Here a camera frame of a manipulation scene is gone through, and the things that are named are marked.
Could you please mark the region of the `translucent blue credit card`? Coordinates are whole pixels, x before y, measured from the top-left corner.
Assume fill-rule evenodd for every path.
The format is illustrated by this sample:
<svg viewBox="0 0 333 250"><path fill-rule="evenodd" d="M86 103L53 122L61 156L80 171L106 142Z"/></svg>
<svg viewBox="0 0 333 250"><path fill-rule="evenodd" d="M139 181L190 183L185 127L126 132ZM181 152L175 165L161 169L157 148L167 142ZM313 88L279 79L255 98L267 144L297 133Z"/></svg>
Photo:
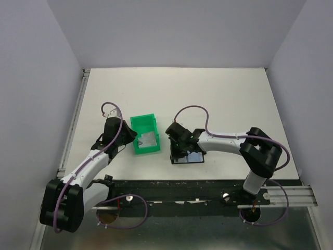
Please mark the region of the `translucent blue credit card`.
<svg viewBox="0 0 333 250"><path fill-rule="evenodd" d="M204 162L204 155L202 153L190 153L187 156L188 163L203 163Z"/></svg>

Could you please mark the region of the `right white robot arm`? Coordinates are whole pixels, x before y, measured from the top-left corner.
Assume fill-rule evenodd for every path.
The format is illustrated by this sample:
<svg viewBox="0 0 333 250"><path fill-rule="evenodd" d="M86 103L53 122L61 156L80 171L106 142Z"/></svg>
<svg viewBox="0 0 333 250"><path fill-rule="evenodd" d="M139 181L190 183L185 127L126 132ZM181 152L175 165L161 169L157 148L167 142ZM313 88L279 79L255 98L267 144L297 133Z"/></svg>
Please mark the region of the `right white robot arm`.
<svg viewBox="0 0 333 250"><path fill-rule="evenodd" d="M239 191L240 200L251 204L258 198L264 182L273 176L282 154L282 146L274 142L261 129L252 127L243 134L212 134L205 129L189 131L177 122L167 129L171 142L171 159L178 160L192 153L209 151L240 155L250 171Z"/></svg>

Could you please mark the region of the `white credit card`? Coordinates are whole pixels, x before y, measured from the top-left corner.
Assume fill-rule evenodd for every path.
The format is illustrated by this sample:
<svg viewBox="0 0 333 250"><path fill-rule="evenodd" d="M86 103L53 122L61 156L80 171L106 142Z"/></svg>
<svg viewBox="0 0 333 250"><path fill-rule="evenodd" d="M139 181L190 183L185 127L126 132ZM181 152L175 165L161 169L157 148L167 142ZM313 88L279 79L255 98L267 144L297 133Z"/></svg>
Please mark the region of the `white credit card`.
<svg viewBox="0 0 333 250"><path fill-rule="evenodd" d="M187 157L174 159L173 162L174 164L185 164L187 163Z"/></svg>

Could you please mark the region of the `black leather card holder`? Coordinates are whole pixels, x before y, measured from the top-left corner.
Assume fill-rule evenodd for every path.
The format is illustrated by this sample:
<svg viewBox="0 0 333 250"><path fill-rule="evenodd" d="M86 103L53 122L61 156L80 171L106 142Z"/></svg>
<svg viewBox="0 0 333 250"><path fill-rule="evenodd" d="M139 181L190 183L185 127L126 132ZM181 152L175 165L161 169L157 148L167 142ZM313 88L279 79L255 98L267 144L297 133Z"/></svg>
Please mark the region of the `black leather card holder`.
<svg viewBox="0 0 333 250"><path fill-rule="evenodd" d="M171 164L196 164L196 163L204 163L204 155L206 153L203 152L187 152L186 154L182 154L182 152L174 146L170 148L170 161Z"/></svg>

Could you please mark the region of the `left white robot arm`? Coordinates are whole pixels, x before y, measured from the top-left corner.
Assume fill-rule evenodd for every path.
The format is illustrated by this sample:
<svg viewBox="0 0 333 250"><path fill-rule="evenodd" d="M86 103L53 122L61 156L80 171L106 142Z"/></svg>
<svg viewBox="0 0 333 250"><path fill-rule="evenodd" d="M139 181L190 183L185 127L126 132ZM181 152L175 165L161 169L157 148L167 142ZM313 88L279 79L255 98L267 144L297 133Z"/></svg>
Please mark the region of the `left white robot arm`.
<svg viewBox="0 0 333 250"><path fill-rule="evenodd" d="M111 179L98 179L97 174L119 153L121 146L132 143L137 132L118 117L108 118L104 131L92 145L88 156L67 176L50 180L45 188L39 222L61 231L75 232L85 212L98 203L105 206L115 201Z"/></svg>

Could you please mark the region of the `green plastic bin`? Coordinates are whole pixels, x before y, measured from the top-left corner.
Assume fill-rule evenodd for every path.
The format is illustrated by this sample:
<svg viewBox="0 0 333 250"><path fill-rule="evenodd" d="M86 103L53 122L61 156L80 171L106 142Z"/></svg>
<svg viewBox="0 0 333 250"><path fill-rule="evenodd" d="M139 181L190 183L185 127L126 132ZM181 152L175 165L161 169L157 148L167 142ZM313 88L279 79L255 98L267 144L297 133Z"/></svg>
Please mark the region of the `green plastic bin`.
<svg viewBox="0 0 333 250"><path fill-rule="evenodd" d="M160 137L154 114L134 116L130 118L131 128L137 133L133 141L136 155L158 152Z"/></svg>

